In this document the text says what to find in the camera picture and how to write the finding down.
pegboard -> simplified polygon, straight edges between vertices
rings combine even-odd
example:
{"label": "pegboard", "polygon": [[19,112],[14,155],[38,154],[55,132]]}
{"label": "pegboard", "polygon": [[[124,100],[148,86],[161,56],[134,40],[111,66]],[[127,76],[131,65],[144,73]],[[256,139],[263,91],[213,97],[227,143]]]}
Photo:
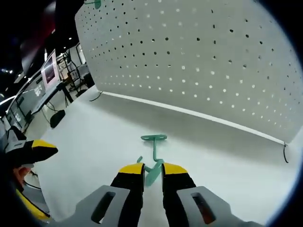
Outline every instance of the pegboard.
{"label": "pegboard", "polygon": [[102,0],[75,17],[99,90],[222,118],[290,142],[303,124],[302,69],[253,0]]}

